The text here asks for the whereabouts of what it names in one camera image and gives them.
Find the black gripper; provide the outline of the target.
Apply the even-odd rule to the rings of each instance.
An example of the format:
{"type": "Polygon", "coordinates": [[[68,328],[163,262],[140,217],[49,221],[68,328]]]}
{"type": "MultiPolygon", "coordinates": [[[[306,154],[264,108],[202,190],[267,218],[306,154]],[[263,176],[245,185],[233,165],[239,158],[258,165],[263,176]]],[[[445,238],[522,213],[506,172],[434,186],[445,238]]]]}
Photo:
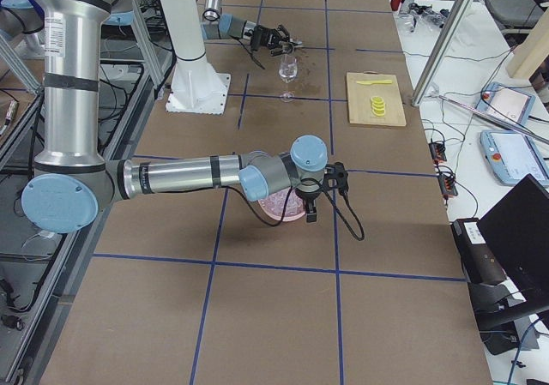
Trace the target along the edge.
{"type": "Polygon", "coordinates": [[[315,178],[303,178],[296,188],[296,196],[305,204],[305,218],[307,223],[314,223],[317,221],[315,200],[322,192],[322,183],[315,178]]]}
{"type": "Polygon", "coordinates": [[[293,39],[288,30],[280,24],[276,29],[267,28],[261,25],[256,25],[256,30],[262,31],[262,46],[270,50],[274,50],[279,47],[280,41],[293,42],[293,39]]]}

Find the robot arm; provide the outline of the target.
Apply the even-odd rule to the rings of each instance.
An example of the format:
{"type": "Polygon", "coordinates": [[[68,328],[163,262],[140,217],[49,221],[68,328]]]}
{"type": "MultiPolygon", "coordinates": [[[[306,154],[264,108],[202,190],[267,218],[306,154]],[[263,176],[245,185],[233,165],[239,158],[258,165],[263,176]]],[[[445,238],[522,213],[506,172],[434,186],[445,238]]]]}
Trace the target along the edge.
{"type": "Polygon", "coordinates": [[[276,156],[252,152],[159,164],[105,160],[98,150],[101,28],[114,19],[130,23],[132,0],[35,1],[45,13],[45,145],[21,205],[36,226],[71,233],[117,201],[232,184],[251,202],[286,190],[303,200],[307,220],[316,220],[328,155],[313,135],[276,156]]]}
{"type": "Polygon", "coordinates": [[[266,48],[273,57],[291,54],[302,45],[301,41],[291,37],[282,24],[276,28],[269,28],[224,13],[222,0],[205,0],[202,36],[205,40],[234,39],[239,43],[247,42],[250,54],[259,51],[260,48],[266,48]]]}

